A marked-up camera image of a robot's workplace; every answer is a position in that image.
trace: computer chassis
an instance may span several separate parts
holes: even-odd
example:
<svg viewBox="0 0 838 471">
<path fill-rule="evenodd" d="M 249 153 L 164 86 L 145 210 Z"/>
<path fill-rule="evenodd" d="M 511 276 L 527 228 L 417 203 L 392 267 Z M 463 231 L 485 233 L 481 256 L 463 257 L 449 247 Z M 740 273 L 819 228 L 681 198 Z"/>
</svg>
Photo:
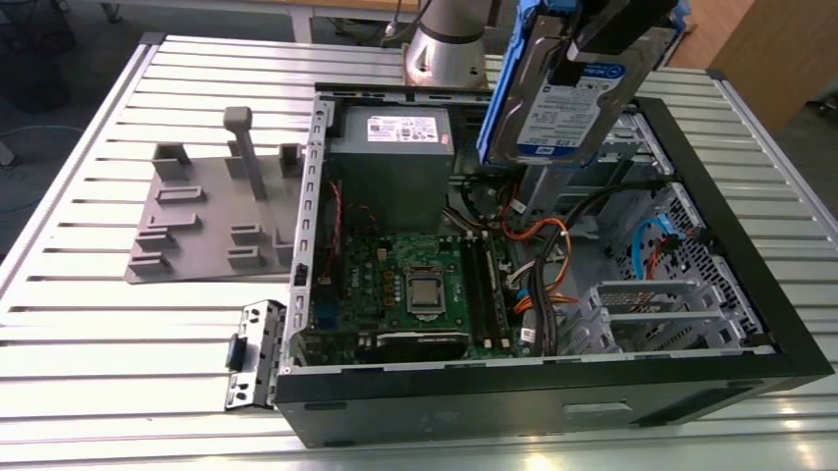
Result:
<svg viewBox="0 0 838 471">
<path fill-rule="evenodd" d="M 230 340 L 228 409 L 277 410 L 310 447 L 527 436 L 680 424 L 832 373 L 665 105 L 652 98 L 636 98 L 628 109 L 648 152 L 616 163 L 603 154 L 596 161 L 621 169 L 609 181 L 616 174 L 623 181 L 653 177 L 663 187 L 611 196 L 571 230 L 577 268 L 561 290 L 577 302 L 556 311 L 557 354 L 524 354 L 521 326 L 509 324 L 493 344 L 492 336 L 471 343 L 460 359 L 375 363 L 349 355 L 345 364 L 312 364 L 305 334 L 321 332 L 313 292 L 328 263 L 316 254 L 335 232 L 325 222 L 335 211 L 322 202 L 331 194 L 324 163 L 347 109 L 459 107 L 479 115 L 489 100 L 484 91 L 401 86 L 322 84 L 316 90 L 289 302 L 244 309 Z M 455 161 L 452 173 L 465 164 Z M 689 238 L 656 265 L 655 279 L 635 280 L 633 228 L 660 212 Z M 648 228 L 639 244 L 644 263 L 649 240 L 663 237 L 653 224 Z M 444 243 L 444 231 L 440 237 Z M 460 237 L 493 243 L 487 234 Z M 492 270 L 504 276 L 497 265 Z M 383 334 L 353 337 L 355 354 L 369 350 L 371 338 L 375 350 Z M 509 350 L 495 354 L 483 347 Z"/>
</svg>

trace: open computer tower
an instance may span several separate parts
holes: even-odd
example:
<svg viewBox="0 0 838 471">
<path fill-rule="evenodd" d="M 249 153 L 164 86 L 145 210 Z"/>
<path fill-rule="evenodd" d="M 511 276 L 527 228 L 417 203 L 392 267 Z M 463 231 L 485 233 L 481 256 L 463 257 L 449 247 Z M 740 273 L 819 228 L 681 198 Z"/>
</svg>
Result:
<svg viewBox="0 0 838 471">
<path fill-rule="evenodd" d="M 363 445 L 677 424 L 831 374 L 663 102 L 544 170 L 477 165 L 488 101 L 317 86 L 289 303 L 244 310 L 228 407 Z M 572 249 L 523 237 L 581 201 Z"/>
</svg>

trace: cpu socket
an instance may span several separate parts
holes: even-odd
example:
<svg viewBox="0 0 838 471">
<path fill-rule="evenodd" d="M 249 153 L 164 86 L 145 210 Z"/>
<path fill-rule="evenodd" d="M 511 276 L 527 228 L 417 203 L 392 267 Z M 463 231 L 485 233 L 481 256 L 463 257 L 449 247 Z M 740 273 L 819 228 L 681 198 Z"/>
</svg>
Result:
<svg viewBox="0 0 838 471">
<path fill-rule="evenodd" d="M 407 275 L 407 312 L 417 317 L 431 316 L 432 319 L 445 313 L 445 288 L 440 273 L 413 272 Z"/>
</svg>

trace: expansion slot bracket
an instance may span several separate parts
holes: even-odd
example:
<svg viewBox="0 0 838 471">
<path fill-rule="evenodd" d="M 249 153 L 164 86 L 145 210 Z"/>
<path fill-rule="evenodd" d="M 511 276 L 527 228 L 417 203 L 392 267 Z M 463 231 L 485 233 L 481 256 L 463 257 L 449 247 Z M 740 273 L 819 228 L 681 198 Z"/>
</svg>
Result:
<svg viewBox="0 0 838 471">
<path fill-rule="evenodd" d="M 226 368 L 226 410 L 273 408 L 278 348 L 285 325 L 285 306 L 265 299 L 242 308 L 238 330 L 230 337 Z"/>
</svg>

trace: red cable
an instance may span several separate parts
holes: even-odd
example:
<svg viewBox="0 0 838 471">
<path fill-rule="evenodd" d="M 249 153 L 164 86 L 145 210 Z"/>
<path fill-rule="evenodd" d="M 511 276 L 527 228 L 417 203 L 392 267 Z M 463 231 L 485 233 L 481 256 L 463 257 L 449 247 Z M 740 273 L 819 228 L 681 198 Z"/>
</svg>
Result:
<svg viewBox="0 0 838 471">
<path fill-rule="evenodd" d="M 337 186 L 333 182 L 328 182 L 331 186 L 331 190 L 335 193 L 335 202 L 337 203 L 337 216 L 335 219 L 335 232 L 331 235 L 331 249 L 328 250 L 328 258 L 325 258 L 325 267 L 322 268 L 322 274 L 318 276 L 316 283 L 320 284 L 322 279 L 328 276 L 328 271 L 331 270 L 331 260 L 335 256 L 335 247 L 337 246 L 337 242 L 340 240 L 340 216 L 343 214 L 343 200 L 340 199 L 340 191 L 337 190 Z"/>
</svg>

